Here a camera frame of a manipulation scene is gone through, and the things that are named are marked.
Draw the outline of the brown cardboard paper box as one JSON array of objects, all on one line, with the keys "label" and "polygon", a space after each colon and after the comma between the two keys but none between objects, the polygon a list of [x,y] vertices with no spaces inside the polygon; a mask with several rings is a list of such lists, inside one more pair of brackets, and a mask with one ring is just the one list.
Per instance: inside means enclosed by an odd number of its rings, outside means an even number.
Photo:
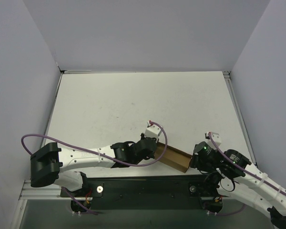
[{"label": "brown cardboard paper box", "polygon": [[167,146],[164,155],[159,159],[159,161],[180,172],[186,173],[190,167],[191,159],[192,155],[172,146]]}]

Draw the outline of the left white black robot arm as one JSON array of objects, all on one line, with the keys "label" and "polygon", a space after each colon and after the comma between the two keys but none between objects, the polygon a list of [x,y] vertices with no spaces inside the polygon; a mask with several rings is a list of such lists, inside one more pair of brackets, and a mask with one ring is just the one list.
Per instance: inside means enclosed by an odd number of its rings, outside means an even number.
[{"label": "left white black robot arm", "polygon": [[56,184],[77,196],[84,196],[88,184],[82,169],[138,166],[143,160],[154,158],[158,141],[158,135],[145,132],[138,142],[119,142],[88,152],[60,148],[56,142],[48,143],[31,155],[31,186]]}]

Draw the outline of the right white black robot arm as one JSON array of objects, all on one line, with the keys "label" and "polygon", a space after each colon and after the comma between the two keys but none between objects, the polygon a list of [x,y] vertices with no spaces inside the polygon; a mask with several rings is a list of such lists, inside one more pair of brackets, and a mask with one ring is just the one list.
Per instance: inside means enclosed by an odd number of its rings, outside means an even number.
[{"label": "right white black robot arm", "polygon": [[206,173],[204,183],[210,191],[251,206],[269,217],[275,227],[286,229],[286,189],[240,152],[222,152],[200,142],[194,147],[190,166]]}]

